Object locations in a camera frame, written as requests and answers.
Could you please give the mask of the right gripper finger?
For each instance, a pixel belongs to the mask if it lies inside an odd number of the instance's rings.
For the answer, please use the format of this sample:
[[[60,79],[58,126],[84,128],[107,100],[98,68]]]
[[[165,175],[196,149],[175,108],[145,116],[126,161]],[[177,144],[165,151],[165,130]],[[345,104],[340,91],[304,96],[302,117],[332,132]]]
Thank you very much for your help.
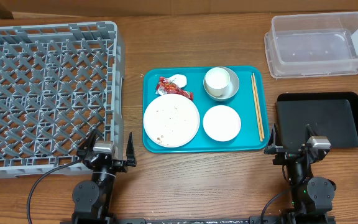
[[[282,152],[282,142],[278,132],[277,125],[274,123],[270,133],[270,139],[266,146],[266,153],[279,153]]]
[[[305,135],[306,145],[314,146],[316,143],[316,133],[313,131],[310,124],[307,124],[305,128],[306,128],[306,135]]]

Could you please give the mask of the white cup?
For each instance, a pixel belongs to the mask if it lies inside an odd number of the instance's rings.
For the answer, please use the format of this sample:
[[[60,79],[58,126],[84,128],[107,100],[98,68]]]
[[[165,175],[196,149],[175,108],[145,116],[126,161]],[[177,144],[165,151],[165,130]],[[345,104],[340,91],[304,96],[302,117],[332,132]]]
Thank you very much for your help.
[[[223,95],[230,83],[230,74],[221,67],[214,67],[207,71],[204,76],[206,89],[214,97]]]

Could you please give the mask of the small pink bowl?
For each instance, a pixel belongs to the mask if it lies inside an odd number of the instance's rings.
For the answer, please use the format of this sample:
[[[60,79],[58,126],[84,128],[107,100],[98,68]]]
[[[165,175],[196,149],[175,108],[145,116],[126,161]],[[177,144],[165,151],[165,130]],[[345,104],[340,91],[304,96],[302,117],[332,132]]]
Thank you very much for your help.
[[[215,141],[231,141],[241,130],[241,118],[231,107],[217,105],[205,113],[203,129]]]

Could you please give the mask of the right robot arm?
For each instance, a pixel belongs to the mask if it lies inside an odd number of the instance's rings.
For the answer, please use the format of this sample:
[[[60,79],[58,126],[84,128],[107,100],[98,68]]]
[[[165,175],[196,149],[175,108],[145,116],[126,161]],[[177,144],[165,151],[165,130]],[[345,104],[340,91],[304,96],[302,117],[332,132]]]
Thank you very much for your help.
[[[270,199],[260,215],[261,223],[334,223],[327,213],[333,209],[336,184],[324,177],[315,177],[311,165],[322,161],[330,152],[331,143],[325,136],[318,136],[306,125],[306,142],[298,149],[286,148],[278,128],[272,128],[265,154],[274,155],[273,164],[282,167],[289,188]],[[266,217],[269,205],[285,194],[291,194],[292,208],[278,216]]]

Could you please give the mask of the red snack wrapper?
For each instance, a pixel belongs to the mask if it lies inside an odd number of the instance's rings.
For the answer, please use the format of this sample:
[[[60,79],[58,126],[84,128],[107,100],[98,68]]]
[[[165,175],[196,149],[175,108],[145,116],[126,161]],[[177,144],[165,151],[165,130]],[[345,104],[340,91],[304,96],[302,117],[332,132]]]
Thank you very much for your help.
[[[156,86],[156,94],[166,95],[166,94],[178,94],[188,98],[189,100],[194,100],[194,95],[192,92],[186,91],[180,88],[177,84],[169,81],[168,78],[160,77]]]

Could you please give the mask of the white tissue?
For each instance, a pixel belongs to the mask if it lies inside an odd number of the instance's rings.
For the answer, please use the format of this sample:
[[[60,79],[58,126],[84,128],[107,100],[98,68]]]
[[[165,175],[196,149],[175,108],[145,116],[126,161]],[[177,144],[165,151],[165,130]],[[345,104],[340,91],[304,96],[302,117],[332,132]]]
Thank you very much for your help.
[[[182,74],[175,74],[168,78],[168,81],[176,84],[179,88],[184,88],[187,86],[187,77]]]

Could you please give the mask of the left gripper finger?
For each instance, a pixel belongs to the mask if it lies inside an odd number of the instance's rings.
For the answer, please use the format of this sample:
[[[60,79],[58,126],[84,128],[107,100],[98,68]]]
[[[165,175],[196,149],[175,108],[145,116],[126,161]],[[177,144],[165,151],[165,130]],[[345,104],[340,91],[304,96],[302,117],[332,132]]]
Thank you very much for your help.
[[[91,151],[98,138],[98,129],[94,128],[84,142],[79,146],[78,152]]]
[[[137,165],[137,161],[135,158],[133,137],[132,137],[132,132],[130,132],[129,139],[127,142],[127,148],[126,148],[126,166],[135,167],[136,165]]]

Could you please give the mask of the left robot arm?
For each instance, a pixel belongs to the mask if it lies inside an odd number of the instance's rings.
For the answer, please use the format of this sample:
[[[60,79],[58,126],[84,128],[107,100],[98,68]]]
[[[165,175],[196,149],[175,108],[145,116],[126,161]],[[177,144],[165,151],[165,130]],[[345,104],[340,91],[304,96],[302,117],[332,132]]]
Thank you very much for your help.
[[[98,129],[92,130],[76,152],[92,176],[73,190],[72,223],[119,223],[116,215],[109,211],[116,174],[137,165],[132,134],[127,142],[126,158],[122,155],[124,151],[115,149],[111,141],[98,140],[99,134]]]

